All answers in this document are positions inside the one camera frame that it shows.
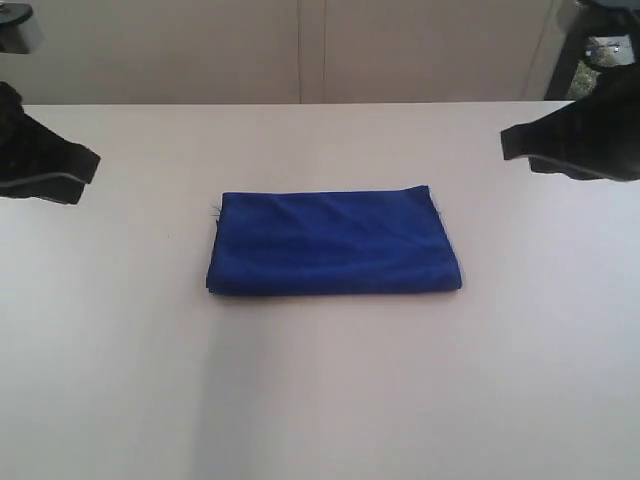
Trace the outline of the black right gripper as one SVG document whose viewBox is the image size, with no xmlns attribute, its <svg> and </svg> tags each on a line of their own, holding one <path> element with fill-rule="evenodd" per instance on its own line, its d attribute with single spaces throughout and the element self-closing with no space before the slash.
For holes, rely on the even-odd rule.
<svg viewBox="0 0 640 480">
<path fill-rule="evenodd" d="M 578 181 L 639 180 L 639 68 L 607 71 L 591 97 L 500 133 L 503 159 Z"/>
</svg>

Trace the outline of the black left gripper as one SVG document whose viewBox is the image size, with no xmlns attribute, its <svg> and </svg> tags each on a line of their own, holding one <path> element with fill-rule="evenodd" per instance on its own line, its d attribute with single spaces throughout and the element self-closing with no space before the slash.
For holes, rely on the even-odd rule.
<svg viewBox="0 0 640 480">
<path fill-rule="evenodd" d="M 101 157 L 86 146 L 70 142 L 32 117 L 25 117 L 22 96 L 8 83 L 1 83 L 2 198 L 36 198 L 77 205 L 100 161 Z M 27 174 L 65 177 L 27 183 Z"/>
</svg>

